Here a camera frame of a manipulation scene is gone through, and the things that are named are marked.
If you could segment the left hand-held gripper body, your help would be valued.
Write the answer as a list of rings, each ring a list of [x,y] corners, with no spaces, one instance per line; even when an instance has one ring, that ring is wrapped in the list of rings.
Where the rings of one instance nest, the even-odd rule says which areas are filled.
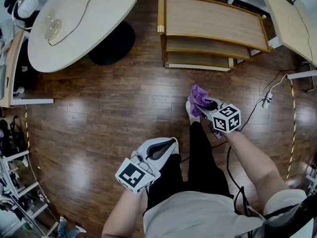
[[[150,155],[146,152],[141,154],[133,151],[130,159],[125,158],[116,172],[115,178],[126,189],[138,194],[161,177],[160,171],[150,162],[150,157],[153,156],[158,157],[159,151]]]

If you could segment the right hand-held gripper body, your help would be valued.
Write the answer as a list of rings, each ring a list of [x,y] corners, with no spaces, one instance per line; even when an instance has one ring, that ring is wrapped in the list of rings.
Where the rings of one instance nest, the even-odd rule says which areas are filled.
[[[221,138],[224,133],[238,130],[241,125],[241,112],[233,104],[223,104],[211,115],[211,122],[213,134],[216,138]]]

